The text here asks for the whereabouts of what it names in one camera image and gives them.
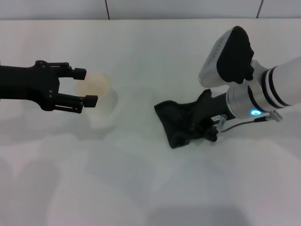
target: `blue led light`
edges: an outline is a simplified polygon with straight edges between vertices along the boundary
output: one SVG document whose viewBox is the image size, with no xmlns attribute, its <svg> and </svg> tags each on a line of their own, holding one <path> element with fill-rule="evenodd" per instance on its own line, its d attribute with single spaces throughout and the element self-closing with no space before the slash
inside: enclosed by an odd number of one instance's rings
<svg viewBox="0 0 301 226">
<path fill-rule="evenodd" d="M 261 115 L 262 112 L 258 111 L 258 110 L 252 110 L 251 111 L 251 115 Z"/>
</svg>

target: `white tabletop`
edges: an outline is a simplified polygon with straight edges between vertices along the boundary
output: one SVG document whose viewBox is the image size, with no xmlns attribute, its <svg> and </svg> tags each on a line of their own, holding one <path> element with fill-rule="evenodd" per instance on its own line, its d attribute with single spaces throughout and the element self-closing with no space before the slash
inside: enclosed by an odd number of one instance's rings
<svg viewBox="0 0 301 226">
<path fill-rule="evenodd" d="M 153 109 L 196 100 L 203 62 L 235 25 L 266 67 L 301 55 L 301 20 L 0 22 L 2 65 L 69 62 L 108 73 L 118 95 L 98 124 L 0 101 L 0 225 L 300 225 L 301 105 L 174 150 Z M 60 91 L 75 88 L 63 79 Z"/>
</svg>

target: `black cloth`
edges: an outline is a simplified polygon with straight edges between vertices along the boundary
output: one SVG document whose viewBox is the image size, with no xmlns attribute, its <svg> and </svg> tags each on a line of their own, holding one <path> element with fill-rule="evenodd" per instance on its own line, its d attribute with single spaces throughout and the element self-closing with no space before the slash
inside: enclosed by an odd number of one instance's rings
<svg viewBox="0 0 301 226">
<path fill-rule="evenodd" d="M 185 146 L 192 139 L 217 140 L 217 130 L 206 112 L 211 107 L 211 90 L 206 89 L 196 102 L 178 104 L 164 101 L 155 106 L 171 148 Z"/>
</svg>

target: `white wall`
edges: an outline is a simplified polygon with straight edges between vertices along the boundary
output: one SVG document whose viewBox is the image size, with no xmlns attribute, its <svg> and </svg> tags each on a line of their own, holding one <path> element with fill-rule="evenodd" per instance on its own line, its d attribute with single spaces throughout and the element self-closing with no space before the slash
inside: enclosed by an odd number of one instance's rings
<svg viewBox="0 0 301 226">
<path fill-rule="evenodd" d="M 0 0 L 0 19 L 107 19 L 105 0 Z"/>
<path fill-rule="evenodd" d="M 300 0 L 264 0 L 260 18 L 300 18 Z"/>
<path fill-rule="evenodd" d="M 110 19 L 255 18 L 261 0 L 107 0 Z"/>
</svg>

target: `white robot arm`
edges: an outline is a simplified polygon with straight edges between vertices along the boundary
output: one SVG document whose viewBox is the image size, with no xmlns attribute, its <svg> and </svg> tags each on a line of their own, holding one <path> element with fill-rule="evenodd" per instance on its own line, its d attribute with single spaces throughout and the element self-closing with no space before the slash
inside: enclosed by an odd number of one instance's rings
<svg viewBox="0 0 301 226">
<path fill-rule="evenodd" d="M 301 102 L 301 57 L 271 69 L 252 57 L 246 32 L 234 27 L 215 43 L 199 81 L 207 88 L 230 86 L 218 101 L 213 98 L 213 104 L 221 105 L 221 99 L 226 103 L 223 112 L 227 120 L 269 113 L 270 119 L 280 121 L 277 109 Z"/>
</svg>

